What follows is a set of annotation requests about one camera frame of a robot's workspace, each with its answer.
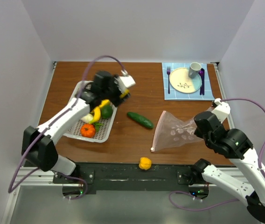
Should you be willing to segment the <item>dark green fake cucumber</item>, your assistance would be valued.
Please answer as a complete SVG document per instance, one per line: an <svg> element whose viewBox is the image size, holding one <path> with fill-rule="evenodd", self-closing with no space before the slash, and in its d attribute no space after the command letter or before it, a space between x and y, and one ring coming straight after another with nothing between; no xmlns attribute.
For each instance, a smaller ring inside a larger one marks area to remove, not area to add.
<svg viewBox="0 0 265 224"><path fill-rule="evenodd" d="M147 129L153 129L154 125L152 123L151 120L149 120L148 118L135 113L135 112L127 112L127 116L132 119L133 121L137 122L138 124L140 124L141 126L147 128Z"/></svg>

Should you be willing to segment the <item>green fake vegetable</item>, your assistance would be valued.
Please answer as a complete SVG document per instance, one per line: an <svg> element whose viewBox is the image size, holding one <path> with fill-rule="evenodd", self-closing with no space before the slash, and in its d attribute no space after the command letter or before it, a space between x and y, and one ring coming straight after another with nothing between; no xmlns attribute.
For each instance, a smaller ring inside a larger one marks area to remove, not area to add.
<svg viewBox="0 0 265 224"><path fill-rule="evenodd" d="M110 105L103 106L100 111L102 119L109 119L113 114L113 108Z"/></svg>

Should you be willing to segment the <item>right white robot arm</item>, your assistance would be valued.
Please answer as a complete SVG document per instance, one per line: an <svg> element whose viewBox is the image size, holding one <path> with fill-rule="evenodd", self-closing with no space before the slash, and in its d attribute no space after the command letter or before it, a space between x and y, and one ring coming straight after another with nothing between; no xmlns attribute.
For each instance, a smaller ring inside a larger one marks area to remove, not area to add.
<svg viewBox="0 0 265 224"><path fill-rule="evenodd" d="M224 173L205 159L191 167L191 178L196 183L212 183L241 201L248 212L265 224L265 169L258 167L258 155L252 142L239 129L226 130L212 112L197 114L195 135L202 138L207 148L229 159L244 175L247 183Z"/></svg>

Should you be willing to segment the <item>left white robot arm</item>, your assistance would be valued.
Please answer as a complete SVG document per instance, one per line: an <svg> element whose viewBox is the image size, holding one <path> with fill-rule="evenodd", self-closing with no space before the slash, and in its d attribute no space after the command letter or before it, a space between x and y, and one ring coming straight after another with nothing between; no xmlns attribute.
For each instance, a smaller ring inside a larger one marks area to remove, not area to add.
<svg viewBox="0 0 265 224"><path fill-rule="evenodd" d="M129 88L135 85L128 74L111 75L106 71L95 74L93 81L86 82L69 103L54 117L38 127L29 126L25 129L22 141L22 157L42 171L62 173L65 180L75 183L80 172L76 164L56 150L56 144L66 131L79 119L99 106L102 100L109 100L115 106L129 98Z"/></svg>

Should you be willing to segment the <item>yellow orange fake pear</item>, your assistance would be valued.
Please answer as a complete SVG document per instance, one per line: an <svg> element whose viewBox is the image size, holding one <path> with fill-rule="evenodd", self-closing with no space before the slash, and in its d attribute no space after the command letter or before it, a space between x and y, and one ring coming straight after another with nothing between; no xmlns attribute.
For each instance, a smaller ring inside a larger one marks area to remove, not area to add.
<svg viewBox="0 0 265 224"><path fill-rule="evenodd" d="M139 161L139 168L141 170L149 170L152 166L152 161L147 157L141 157Z"/></svg>

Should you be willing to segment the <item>clear zip top bag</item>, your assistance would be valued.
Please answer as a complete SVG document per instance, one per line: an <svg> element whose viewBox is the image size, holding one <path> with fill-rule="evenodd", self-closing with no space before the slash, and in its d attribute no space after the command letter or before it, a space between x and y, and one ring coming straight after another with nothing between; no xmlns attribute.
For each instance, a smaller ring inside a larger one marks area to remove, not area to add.
<svg viewBox="0 0 265 224"><path fill-rule="evenodd" d="M150 151L153 153L166 148L200 142L202 139L195 135L196 128L193 118L183 121L170 112L163 111L154 132Z"/></svg>

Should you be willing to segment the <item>white fake radish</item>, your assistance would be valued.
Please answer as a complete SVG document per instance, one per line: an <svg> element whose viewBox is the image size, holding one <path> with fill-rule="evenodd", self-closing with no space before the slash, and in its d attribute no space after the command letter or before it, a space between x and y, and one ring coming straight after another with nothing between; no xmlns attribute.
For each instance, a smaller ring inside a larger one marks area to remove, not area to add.
<svg viewBox="0 0 265 224"><path fill-rule="evenodd" d="M92 119L93 119L93 115L89 113L86 116L82 117L80 120L88 124ZM96 122L93 125L95 126L95 129L98 132L102 124L99 122Z"/></svg>

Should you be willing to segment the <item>white perforated plastic basket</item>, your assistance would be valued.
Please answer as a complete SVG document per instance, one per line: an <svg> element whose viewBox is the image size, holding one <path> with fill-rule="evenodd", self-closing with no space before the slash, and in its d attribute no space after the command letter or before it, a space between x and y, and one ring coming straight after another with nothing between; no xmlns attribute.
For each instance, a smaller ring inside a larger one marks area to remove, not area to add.
<svg viewBox="0 0 265 224"><path fill-rule="evenodd" d="M92 138L84 137L81 134L81 127L85 125L85 122L80 119L73 126L71 126L68 131L64 133L64 136L76 140L95 143L103 143L107 141L117 112L117 107L115 107L112 103L110 103L110 106L112 107L111 117L108 119L100 118L100 120L96 124L96 132Z"/></svg>

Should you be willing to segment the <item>yellow fake fruit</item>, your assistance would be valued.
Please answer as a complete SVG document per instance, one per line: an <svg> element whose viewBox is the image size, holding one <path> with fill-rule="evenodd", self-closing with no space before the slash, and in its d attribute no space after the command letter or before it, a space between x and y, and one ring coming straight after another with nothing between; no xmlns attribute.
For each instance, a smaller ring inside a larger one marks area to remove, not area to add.
<svg viewBox="0 0 265 224"><path fill-rule="evenodd" d="M89 122L89 124L94 124L100 120L101 111L99 106L95 107L93 110L93 119Z"/></svg>

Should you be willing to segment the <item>orange fake fruit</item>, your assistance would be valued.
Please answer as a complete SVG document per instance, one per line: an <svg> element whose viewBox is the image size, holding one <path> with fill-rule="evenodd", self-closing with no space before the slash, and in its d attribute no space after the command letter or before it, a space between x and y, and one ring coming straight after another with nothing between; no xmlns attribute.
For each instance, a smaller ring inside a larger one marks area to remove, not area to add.
<svg viewBox="0 0 265 224"><path fill-rule="evenodd" d="M86 138L93 138L96 132L97 131L93 124L84 124L80 129L80 134Z"/></svg>

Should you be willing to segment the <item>yellow fake banana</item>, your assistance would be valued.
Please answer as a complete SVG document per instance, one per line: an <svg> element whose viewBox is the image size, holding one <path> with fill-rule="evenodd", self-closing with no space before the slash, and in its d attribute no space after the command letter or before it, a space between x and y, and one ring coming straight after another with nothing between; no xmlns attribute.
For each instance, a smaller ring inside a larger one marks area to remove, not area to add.
<svg viewBox="0 0 265 224"><path fill-rule="evenodd" d="M106 105L109 105L110 101L108 99L102 100L101 104L99 105L99 108L103 108Z"/></svg>

